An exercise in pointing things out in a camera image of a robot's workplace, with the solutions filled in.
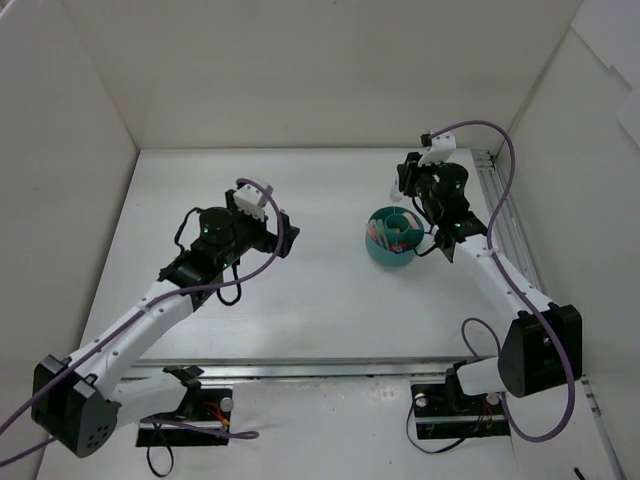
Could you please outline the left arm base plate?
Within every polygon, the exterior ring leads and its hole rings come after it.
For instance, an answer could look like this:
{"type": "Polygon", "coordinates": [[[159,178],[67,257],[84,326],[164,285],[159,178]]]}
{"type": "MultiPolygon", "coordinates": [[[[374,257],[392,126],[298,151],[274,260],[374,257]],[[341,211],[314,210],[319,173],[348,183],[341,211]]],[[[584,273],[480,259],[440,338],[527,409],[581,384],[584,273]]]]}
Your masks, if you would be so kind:
{"type": "MultiPolygon", "coordinates": [[[[160,418],[187,423],[201,428],[227,430],[231,423],[233,390],[229,386],[209,386],[200,390],[191,403],[175,412],[161,414],[160,418]]],[[[158,424],[159,431],[151,423],[137,427],[135,446],[187,448],[227,446],[229,440],[184,427],[158,424]]]]}

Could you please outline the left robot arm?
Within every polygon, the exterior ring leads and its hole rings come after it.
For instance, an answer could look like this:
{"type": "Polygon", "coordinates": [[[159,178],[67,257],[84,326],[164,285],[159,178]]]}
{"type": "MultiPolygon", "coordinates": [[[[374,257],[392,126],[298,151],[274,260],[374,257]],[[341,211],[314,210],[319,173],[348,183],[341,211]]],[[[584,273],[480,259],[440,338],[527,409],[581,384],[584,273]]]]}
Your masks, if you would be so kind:
{"type": "Polygon", "coordinates": [[[31,418],[79,458],[100,449],[120,427],[157,413],[191,418],[199,409],[195,369],[167,367],[145,380],[124,375],[165,333],[193,315],[216,292],[238,286],[227,269],[250,250],[269,263],[286,257],[300,230],[275,209],[276,232],[267,227],[275,207],[271,185],[241,178],[223,207],[196,209],[198,237],[166,267],[137,303],[92,343],[63,359],[45,357],[34,370],[31,418]]]}

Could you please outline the aluminium frame rail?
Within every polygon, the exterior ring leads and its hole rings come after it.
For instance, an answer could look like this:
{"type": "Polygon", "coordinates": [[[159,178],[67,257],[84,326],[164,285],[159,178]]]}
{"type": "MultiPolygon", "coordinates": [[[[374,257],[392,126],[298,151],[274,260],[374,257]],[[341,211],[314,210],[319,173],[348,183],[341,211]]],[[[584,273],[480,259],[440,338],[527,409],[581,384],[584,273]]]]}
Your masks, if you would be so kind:
{"type": "Polygon", "coordinates": [[[472,172],[478,175],[489,213],[493,214],[495,209],[498,209],[492,233],[496,249],[500,249],[503,252],[514,269],[528,282],[527,286],[521,287],[523,293],[531,295],[534,291],[537,291],[541,294],[539,276],[525,240],[521,222],[513,205],[511,194],[508,194],[501,206],[498,206],[507,186],[507,174],[488,151],[472,149],[471,155],[474,164],[472,172]]]}

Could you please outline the small clear blue bottle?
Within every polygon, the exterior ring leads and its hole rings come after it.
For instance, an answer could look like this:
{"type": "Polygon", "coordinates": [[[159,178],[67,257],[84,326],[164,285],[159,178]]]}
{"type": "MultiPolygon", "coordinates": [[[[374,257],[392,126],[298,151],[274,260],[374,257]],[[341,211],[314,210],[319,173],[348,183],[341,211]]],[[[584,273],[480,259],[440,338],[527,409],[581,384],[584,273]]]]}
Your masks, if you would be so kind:
{"type": "Polygon", "coordinates": [[[403,198],[403,194],[399,189],[399,178],[396,177],[393,181],[390,193],[389,193],[389,199],[392,202],[400,202],[403,198]]]}

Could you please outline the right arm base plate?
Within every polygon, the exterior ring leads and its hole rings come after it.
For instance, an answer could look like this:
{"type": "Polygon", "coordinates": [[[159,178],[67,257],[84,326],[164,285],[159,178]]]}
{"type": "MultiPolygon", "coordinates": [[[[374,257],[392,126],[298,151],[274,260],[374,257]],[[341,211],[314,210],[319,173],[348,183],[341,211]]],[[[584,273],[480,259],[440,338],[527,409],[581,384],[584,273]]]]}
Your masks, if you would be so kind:
{"type": "Polygon", "coordinates": [[[509,437],[511,429],[500,401],[465,395],[458,382],[412,383],[409,425],[418,440],[509,437]]]}

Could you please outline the teal round desk organizer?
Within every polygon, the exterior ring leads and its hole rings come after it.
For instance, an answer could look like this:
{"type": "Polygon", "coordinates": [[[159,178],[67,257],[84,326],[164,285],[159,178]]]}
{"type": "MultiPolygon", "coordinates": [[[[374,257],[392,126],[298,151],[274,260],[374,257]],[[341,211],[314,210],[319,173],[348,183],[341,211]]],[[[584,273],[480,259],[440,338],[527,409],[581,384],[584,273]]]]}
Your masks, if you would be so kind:
{"type": "Polygon", "coordinates": [[[403,267],[416,257],[426,231],[416,213],[387,206],[371,214],[365,225],[365,248],[384,267],[403,267]]]}

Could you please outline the pink eraser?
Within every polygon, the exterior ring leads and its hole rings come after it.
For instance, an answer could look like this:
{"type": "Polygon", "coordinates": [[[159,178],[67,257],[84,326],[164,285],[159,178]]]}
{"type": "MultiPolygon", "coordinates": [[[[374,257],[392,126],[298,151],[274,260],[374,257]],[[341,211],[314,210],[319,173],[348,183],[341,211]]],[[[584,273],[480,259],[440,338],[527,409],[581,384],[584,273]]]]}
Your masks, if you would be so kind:
{"type": "Polygon", "coordinates": [[[420,228],[417,220],[415,219],[415,217],[410,212],[405,212],[404,216],[409,221],[409,224],[411,225],[412,229],[419,229],[420,228]]]}

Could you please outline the orange yellow highlighter pack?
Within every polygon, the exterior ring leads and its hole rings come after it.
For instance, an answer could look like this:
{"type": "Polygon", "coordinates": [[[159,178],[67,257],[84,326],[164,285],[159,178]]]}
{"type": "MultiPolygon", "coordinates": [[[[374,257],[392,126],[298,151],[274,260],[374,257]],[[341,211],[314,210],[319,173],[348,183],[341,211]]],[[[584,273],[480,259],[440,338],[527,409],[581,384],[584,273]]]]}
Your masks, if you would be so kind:
{"type": "Polygon", "coordinates": [[[371,219],[368,222],[368,231],[372,240],[381,248],[389,250],[389,241],[385,233],[384,223],[380,219],[371,219]]]}

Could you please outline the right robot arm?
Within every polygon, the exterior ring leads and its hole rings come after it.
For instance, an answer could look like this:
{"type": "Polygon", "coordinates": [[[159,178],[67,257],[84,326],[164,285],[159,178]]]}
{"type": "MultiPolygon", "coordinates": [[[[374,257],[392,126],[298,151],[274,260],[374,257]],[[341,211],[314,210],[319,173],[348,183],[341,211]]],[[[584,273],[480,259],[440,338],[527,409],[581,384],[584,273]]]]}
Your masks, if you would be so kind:
{"type": "Polygon", "coordinates": [[[560,385],[573,389],[582,374],[582,318],[574,306],[560,306],[533,287],[498,249],[465,196],[468,178],[461,165],[427,163],[411,152],[395,182],[435,227],[436,248],[467,272],[509,323],[496,356],[458,367],[457,378],[444,384],[444,403],[464,412],[480,394],[523,398],[560,385]]]}

